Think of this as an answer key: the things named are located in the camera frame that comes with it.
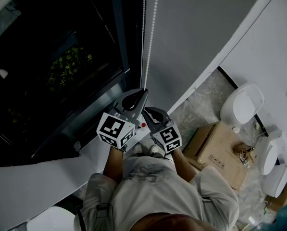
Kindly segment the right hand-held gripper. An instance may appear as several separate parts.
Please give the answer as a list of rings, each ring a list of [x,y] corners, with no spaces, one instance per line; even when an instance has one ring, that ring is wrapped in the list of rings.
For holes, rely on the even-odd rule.
[[[177,125],[170,120],[169,115],[162,109],[145,107],[143,109],[144,119],[151,131],[150,135],[154,143],[165,153],[171,154],[175,149],[181,147],[182,138]],[[164,125],[158,121],[168,121]]]

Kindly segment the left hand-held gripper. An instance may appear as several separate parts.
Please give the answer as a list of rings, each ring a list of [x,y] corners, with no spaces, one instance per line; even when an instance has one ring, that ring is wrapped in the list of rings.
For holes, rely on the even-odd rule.
[[[96,130],[99,139],[118,150],[129,150],[146,136],[150,130],[141,112],[148,95],[147,89],[132,89],[103,110]]]

